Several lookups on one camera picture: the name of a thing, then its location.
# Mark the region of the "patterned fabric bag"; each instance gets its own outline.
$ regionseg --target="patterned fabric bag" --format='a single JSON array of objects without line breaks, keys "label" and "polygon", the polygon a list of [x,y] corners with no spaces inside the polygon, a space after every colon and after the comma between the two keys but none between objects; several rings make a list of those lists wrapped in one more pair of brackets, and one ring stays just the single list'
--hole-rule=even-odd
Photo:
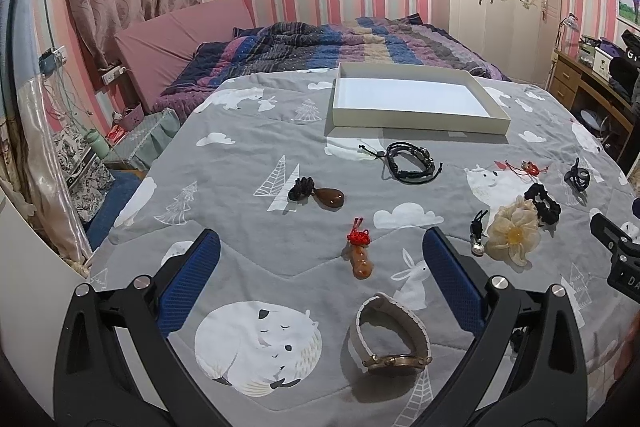
[{"label": "patterned fabric bag", "polygon": [[73,124],[54,136],[54,144],[71,201],[80,219],[88,223],[104,203],[113,176]]}]

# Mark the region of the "man in photo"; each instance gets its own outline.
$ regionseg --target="man in photo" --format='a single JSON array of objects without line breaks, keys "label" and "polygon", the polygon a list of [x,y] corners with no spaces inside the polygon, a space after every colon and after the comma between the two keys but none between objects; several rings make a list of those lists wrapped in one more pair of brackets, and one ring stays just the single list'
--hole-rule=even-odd
[{"label": "man in photo", "polygon": [[636,24],[638,24],[638,16],[640,10],[640,0],[634,0],[634,12],[636,12]]}]

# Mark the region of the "brown teardrop pendant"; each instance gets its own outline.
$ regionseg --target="brown teardrop pendant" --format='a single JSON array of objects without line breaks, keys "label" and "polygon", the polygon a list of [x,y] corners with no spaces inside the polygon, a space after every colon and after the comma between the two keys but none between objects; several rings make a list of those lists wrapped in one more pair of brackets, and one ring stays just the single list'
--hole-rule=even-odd
[{"label": "brown teardrop pendant", "polygon": [[344,194],[337,188],[316,188],[314,194],[320,203],[329,208],[340,208],[344,205]]}]

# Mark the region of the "pink basket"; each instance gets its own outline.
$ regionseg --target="pink basket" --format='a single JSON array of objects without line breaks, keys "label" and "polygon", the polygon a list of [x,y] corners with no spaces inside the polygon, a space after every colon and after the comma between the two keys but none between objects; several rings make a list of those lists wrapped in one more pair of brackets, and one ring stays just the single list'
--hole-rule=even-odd
[{"label": "pink basket", "polygon": [[113,123],[119,125],[126,131],[133,131],[140,125],[143,118],[145,118],[145,113],[142,111],[142,105],[138,104],[135,109],[128,112],[119,120],[114,120]]}]

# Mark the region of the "flower center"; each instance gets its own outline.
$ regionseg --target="flower center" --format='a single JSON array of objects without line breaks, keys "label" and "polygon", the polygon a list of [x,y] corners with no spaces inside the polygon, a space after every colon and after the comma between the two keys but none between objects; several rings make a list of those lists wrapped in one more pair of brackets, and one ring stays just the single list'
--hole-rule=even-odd
[{"label": "flower center", "polygon": [[524,235],[522,233],[521,227],[513,227],[509,232],[507,232],[507,243],[512,247],[513,245],[520,245]]}]

